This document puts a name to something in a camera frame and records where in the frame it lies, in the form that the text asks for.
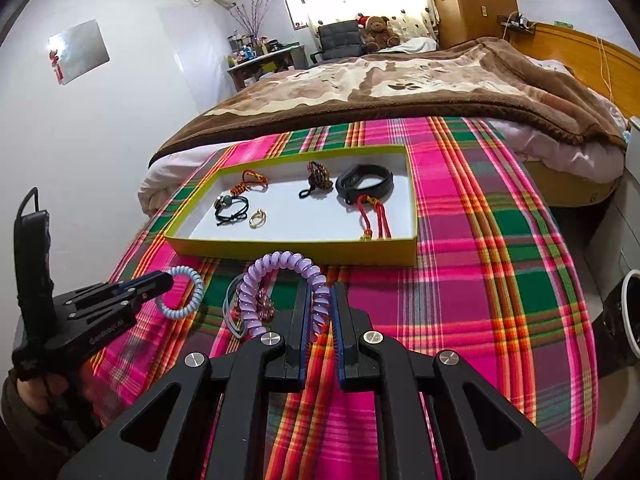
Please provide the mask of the person's left hand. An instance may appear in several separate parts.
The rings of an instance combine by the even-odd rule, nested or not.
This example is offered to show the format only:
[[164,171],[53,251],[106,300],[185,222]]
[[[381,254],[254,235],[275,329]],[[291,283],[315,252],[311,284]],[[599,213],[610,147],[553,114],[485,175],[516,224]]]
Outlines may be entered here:
[[16,382],[18,395],[37,414],[46,414],[49,411],[49,401],[62,396],[70,387],[79,390],[89,402],[94,401],[96,389],[94,388],[93,368],[90,361],[82,364],[70,377],[49,374],[26,380],[26,382],[21,379]]

